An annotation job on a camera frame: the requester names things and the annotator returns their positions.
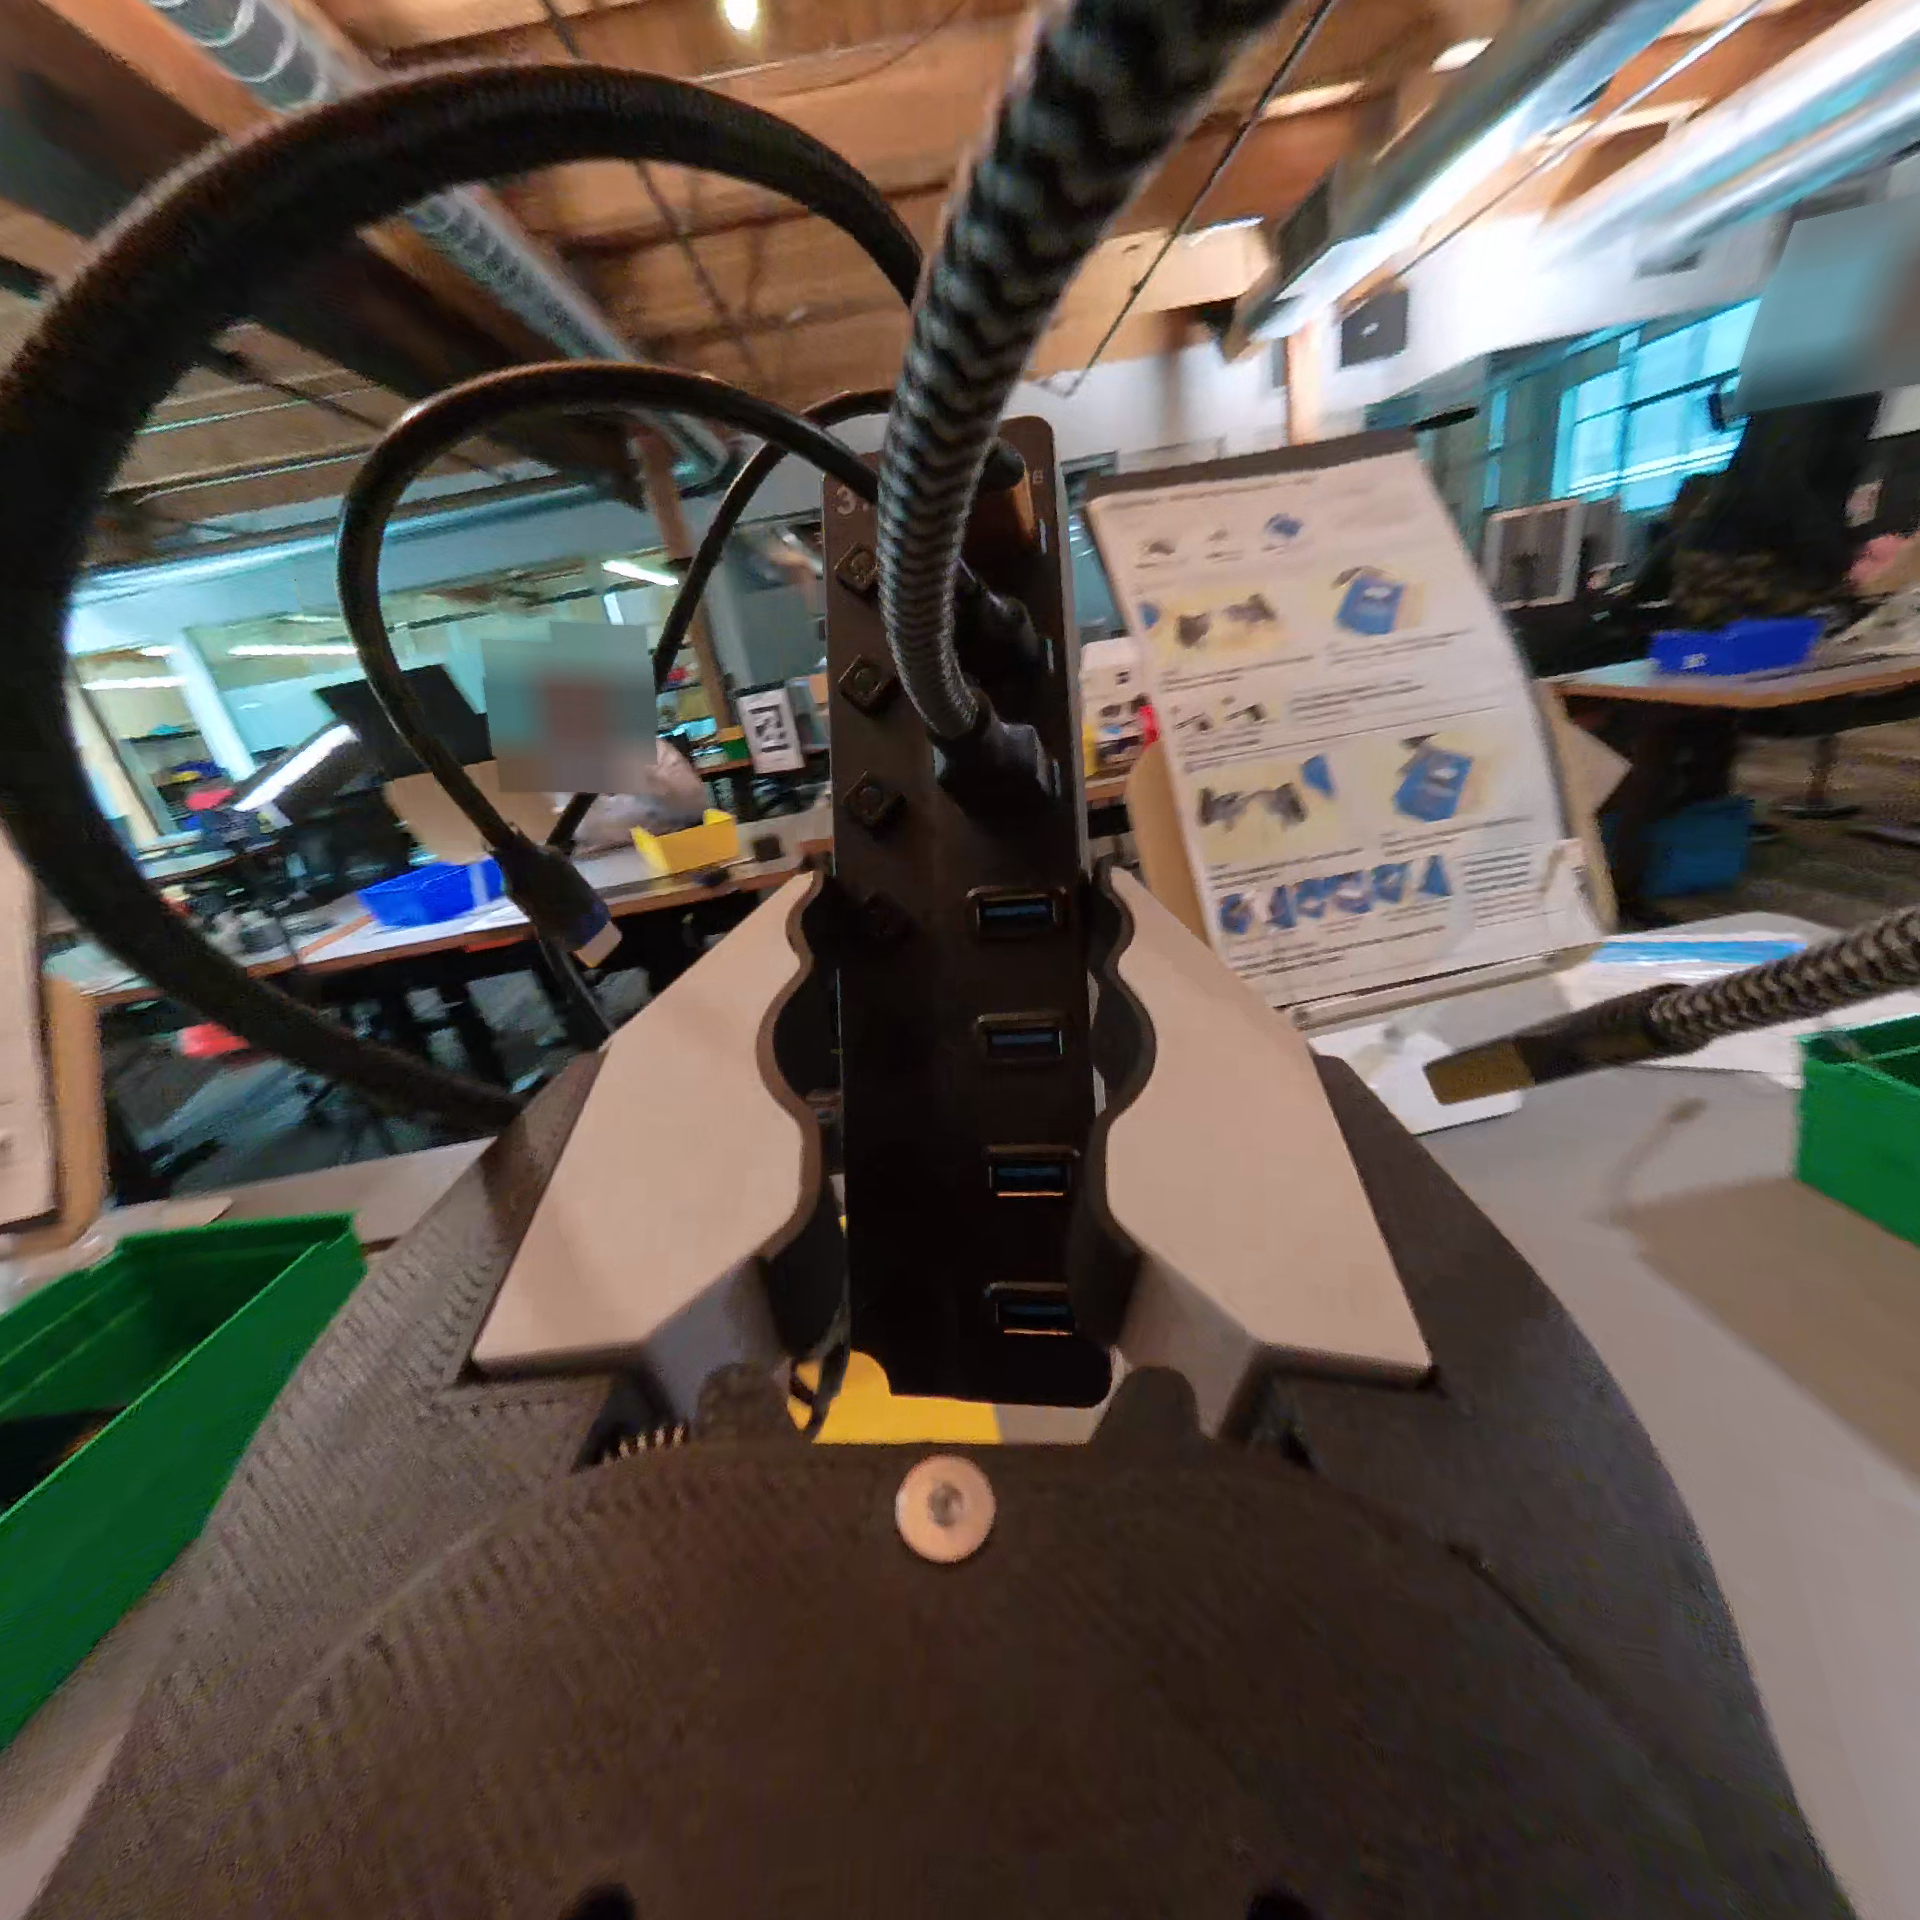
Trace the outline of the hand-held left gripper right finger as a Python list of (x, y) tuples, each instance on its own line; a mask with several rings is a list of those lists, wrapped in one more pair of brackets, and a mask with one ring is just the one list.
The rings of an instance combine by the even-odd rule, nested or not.
[(1087, 1335), (1237, 1437), (1271, 1377), (1416, 1386), (1432, 1351), (1303, 1037), (1137, 878), (1087, 898)]

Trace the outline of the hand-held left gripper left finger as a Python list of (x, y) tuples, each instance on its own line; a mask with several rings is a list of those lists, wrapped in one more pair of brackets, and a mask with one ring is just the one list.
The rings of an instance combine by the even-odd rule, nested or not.
[(486, 1379), (825, 1358), (841, 1227), (774, 1039), (812, 979), (800, 869), (601, 1050), (470, 1351)]

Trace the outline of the black USB hub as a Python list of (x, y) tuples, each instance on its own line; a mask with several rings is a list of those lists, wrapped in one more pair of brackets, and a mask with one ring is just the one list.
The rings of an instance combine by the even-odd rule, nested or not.
[(877, 522), (823, 491), (831, 970), (851, 1342), (899, 1397), (1091, 1409), (1112, 1364), (1067, 1304), (1067, 1227), (1097, 1113), (1077, 625), (1052, 430), (1003, 428), (1028, 508), (969, 547), (1037, 650), (978, 680), (1052, 765), (1052, 797), (973, 820), (888, 659)]

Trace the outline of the green plastic bin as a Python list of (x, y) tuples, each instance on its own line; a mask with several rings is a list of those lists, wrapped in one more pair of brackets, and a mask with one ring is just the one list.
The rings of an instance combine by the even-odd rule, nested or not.
[(368, 1270), (347, 1214), (125, 1237), (2, 1323), (2, 1740), (199, 1536)]
[(1918, 1245), (1918, 1019), (1800, 1042), (1793, 1173), (1800, 1184)]

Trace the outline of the white stand with instruction board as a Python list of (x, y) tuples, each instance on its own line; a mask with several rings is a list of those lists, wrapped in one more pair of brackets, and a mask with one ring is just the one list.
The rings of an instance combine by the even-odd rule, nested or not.
[(1535, 680), (1403, 430), (1091, 480), (1204, 934), (1335, 1019), (1545, 972), (1609, 911)]

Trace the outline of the laminated instruction sheet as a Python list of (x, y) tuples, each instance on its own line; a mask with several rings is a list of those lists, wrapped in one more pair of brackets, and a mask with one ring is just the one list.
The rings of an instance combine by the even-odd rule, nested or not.
[(1832, 940), (1837, 940), (1832, 928), (1785, 927), (1773, 921), (1733, 931), (1713, 931), (1696, 923), (1616, 934), (1564, 975), (1558, 992), (1568, 1007), (1593, 1007), (1651, 991), (1709, 986)]

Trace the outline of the cardboard sign board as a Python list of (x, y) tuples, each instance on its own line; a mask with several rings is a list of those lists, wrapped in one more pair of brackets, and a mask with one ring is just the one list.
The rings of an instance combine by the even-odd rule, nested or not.
[(35, 878), (2, 842), (2, 1258), (70, 1250), (107, 1205), (97, 1019), (44, 972)]

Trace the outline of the wooden work table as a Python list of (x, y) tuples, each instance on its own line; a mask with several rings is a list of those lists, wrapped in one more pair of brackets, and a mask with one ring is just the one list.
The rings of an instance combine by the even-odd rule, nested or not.
[(1733, 788), (1751, 739), (1815, 741), (1916, 711), (1916, 652), (1870, 652), (1756, 676), (1684, 676), (1630, 659), (1539, 683), (1572, 726), (1612, 748), (1627, 771), (1595, 815), (1616, 852), (1685, 807)]

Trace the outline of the blue plastic bin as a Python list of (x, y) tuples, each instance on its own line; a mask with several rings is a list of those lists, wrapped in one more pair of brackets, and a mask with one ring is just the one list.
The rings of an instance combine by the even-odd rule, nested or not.
[(1660, 630), (1645, 663), (1667, 680), (1739, 681), (1803, 669), (1826, 629), (1818, 613), (1744, 615), (1709, 630)]

